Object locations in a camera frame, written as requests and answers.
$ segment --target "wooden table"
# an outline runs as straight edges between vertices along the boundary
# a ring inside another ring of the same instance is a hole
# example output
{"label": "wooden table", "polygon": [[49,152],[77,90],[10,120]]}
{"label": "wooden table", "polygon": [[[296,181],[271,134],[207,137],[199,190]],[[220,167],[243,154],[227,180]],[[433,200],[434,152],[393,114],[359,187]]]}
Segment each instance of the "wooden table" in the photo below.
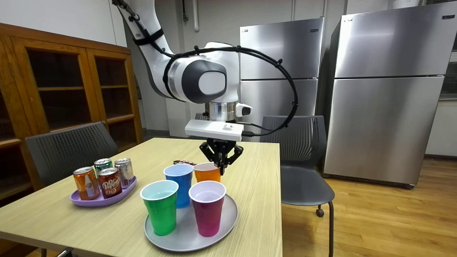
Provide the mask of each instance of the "wooden table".
{"label": "wooden table", "polygon": [[[137,185],[110,207],[76,207],[73,177],[20,198],[0,208],[0,237],[49,250],[70,247],[80,255],[167,255],[144,237],[147,212],[139,194],[164,178],[162,171],[173,160],[207,161],[200,142],[153,138],[112,157],[132,158]],[[244,152],[221,180],[237,204],[237,224],[223,241],[191,255],[283,255],[279,145],[239,144]]]}

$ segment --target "blue cup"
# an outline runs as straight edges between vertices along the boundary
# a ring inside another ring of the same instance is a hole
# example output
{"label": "blue cup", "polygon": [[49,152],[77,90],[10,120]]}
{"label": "blue cup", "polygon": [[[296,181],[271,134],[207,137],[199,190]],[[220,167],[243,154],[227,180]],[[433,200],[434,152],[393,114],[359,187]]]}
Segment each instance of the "blue cup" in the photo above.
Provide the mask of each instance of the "blue cup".
{"label": "blue cup", "polygon": [[169,165],[163,170],[163,174],[167,180],[173,180],[179,184],[177,190],[177,208],[184,208],[190,204],[189,190],[191,185],[191,171],[194,170],[194,165],[186,164],[186,162],[177,162],[173,165]]}

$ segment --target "purple plate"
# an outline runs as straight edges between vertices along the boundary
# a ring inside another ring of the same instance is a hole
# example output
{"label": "purple plate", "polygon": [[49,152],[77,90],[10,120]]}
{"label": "purple plate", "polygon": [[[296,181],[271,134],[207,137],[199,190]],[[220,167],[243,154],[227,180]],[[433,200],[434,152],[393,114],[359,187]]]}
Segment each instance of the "purple plate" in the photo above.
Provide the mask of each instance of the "purple plate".
{"label": "purple plate", "polygon": [[123,185],[123,191],[120,194],[113,195],[110,198],[104,198],[100,191],[100,195],[94,200],[82,200],[77,190],[72,194],[70,198],[72,198],[73,204],[79,205],[79,207],[93,208],[93,207],[112,205],[112,204],[123,200],[134,188],[136,184],[137,184],[137,177],[133,177],[133,180],[130,181],[129,185]]}

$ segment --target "gray chair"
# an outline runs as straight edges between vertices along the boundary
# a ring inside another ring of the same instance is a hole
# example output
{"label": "gray chair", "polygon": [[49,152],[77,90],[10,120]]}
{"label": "gray chair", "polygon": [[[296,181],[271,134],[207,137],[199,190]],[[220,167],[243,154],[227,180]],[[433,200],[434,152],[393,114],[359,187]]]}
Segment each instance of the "gray chair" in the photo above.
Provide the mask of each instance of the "gray chair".
{"label": "gray chair", "polygon": [[100,121],[32,135],[26,142],[44,184],[117,152],[113,137]]}
{"label": "gray chair", "polygon": [[[263,127],[283,124],[286,115],[264,115]],[[294,205],[317,205],[316,214],[324,215],[321,204],[329,204],[329,255],[333,255],[334,191],[317,171],[326,152],[326,127],[321,115],[296,115],[286,128],[261,141],[280,142],[281,200]]]}

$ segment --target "white plate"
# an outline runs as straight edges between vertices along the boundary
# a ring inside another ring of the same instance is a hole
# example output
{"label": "white plate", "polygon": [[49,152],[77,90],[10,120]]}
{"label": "white plate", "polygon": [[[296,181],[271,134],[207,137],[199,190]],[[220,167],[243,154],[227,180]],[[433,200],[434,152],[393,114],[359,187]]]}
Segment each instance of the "white plate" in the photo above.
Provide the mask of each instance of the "white plate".
{"label": "white plate", "polygon": [[146,217],[144,235],[149,241],[167,251],[196,251],[206,248],[223,240],[231,231],[237,221],[239,211],[234,200],[230,195],[226,195],[220,228],[213,237],[203,237],[199,234],[196,214],[191,204],[187,208],[177,208],[176,215],[176,230],[167,235],[156,235],[149,217]]}

